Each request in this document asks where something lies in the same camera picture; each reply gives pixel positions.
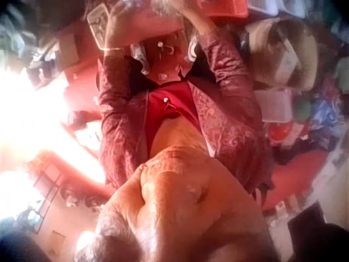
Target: bracelet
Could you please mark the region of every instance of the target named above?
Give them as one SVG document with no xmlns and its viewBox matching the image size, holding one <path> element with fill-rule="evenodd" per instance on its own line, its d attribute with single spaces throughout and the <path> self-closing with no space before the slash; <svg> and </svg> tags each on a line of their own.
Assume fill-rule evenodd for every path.
<svg viewBox="0 0 349 262">
<path fill-rule="evenodd" d="M 122 47 L 112 47 L 112 48 L 105 48 L 101 47 L 100 50 L 104 52 L 109 52 L 109 51 L 119 51 L 119 50 L 124 50 Z"/>
</svg>

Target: fist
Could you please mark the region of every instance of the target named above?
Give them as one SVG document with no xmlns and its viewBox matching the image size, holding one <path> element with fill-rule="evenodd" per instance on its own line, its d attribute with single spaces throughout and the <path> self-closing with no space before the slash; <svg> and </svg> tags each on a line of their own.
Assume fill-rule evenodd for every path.
<svg viewBox="0 0 349 262">
<path fill-rule="evenodd" d="M 129 30 L 129 20 L 133 8 L 127 6 L 122 0 L 110 11 L 106 34 L 105 47 L 120 47 L 119 42 L 125 38 Z"/>
</svg>

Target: person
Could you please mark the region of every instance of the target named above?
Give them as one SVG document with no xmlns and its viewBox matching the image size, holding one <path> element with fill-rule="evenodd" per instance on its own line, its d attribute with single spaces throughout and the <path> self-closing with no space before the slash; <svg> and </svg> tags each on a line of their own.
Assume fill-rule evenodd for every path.
<svg viewBox="0 0 349 262">
<path fill-rule="evenodd" d="M 135 62 L 115 49 L 127 11 L 113 9 L 99 105 L 100 161 L 116 192 L 75 261 L 277 261 L 249 195 L 269 184 L 271 157 L 248 70 L 195 0 L 167 2 L 196 28 L 211 75 L 194 64 L 161 87 L 140 68 L 135 77 Z"/>
</svg>

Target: red top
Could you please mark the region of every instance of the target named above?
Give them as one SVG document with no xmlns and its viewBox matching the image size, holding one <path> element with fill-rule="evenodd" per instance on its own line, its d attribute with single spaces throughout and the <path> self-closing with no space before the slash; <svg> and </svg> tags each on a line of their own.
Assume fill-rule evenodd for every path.
<svg viewBox="0 0 349 262">
<path fill-rule="evenodd" d="M 149 152 L 163 120 L 178 116 L 184 116 L 201 132 L 188 82 L 171 83 L 149 93 L 145 127 Z"/>
</svg>

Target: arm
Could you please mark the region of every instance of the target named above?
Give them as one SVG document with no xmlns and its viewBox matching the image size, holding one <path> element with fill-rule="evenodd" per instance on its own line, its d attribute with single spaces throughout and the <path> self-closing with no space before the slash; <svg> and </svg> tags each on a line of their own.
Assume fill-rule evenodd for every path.
<svg viewBox="0 0 349 262">
<path fill-rule="evenodd" d="M 173 0 L 172 5 L 196 28 L 220 89 L 219 103 L 227 114 L 253 129 L 261 130 L 261 110 L 256 102 L 252 79 L 230 35 L 218 29 L 192 0 Z"/>
<path fill-rule="evenodd" d="M 102 114 L 102 134 L 104 140 L 112 134 L 128 101 L 131 99 L 129 87 L 129 65 L 124 59 L 123 50 L 118 47 L 118 39 L 123 37 L 127 28 L 127 16 L 123 1 L 119 1 L 110 13 L 105 37 L 103 64 L 99 66 L 100 88 L 99 105 Z"/>
</svg>

